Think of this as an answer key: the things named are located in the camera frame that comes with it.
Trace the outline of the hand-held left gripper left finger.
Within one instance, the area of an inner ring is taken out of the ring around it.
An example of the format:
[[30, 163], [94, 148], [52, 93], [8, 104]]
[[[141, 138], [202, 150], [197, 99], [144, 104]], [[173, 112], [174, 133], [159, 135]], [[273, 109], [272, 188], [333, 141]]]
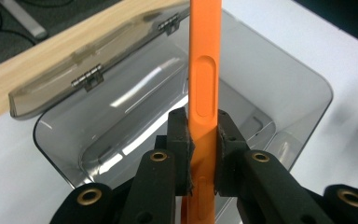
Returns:
[[119, 224], [174, 224], [177, 196], [192, 189], [194, 144], [183, 107], [169, 113], [167, 133], [139, 164]]

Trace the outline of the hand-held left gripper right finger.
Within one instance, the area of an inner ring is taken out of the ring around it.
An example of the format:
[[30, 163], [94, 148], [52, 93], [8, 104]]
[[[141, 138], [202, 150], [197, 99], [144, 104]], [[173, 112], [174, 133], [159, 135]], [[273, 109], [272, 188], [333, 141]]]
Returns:
[[334, 224], [278, 159], [250, 149], [228, 112], [218, 112], [214, 190], [235, 197], [245, 224]]

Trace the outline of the clear grey lidded box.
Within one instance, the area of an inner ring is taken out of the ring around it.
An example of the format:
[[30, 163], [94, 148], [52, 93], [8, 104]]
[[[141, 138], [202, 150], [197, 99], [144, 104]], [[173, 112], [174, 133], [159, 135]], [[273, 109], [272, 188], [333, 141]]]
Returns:
[[[34, 143], [71, 185], [51, 224], [119, 224], [143, 155], [183, 107], [188, 124], [190, 2], [132, 16], [12, 91]], [[305, 65], [222, 11], [218, 112], [250, 149], [289, 172], [332, 98]], [[235, 197], [214, 191], [214, 222]]]

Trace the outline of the orange phone case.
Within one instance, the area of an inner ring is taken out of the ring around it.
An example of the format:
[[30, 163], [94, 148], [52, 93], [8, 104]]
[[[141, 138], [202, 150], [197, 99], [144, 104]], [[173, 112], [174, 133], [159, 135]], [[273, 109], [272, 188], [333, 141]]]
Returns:
[[195, 149], [181, 224], [214, 224], [221, 15], [222, 0], [190, 0], [188, 128]]

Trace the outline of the white metal stand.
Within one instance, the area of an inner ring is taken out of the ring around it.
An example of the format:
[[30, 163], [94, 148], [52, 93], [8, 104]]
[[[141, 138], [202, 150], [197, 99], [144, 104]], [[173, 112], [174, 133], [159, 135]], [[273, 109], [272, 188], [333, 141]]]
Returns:
[[21, 7], [16, 0], [0, 0], [0, 5], [35, 39], [42, 40], [48, 36], [48, 31]]

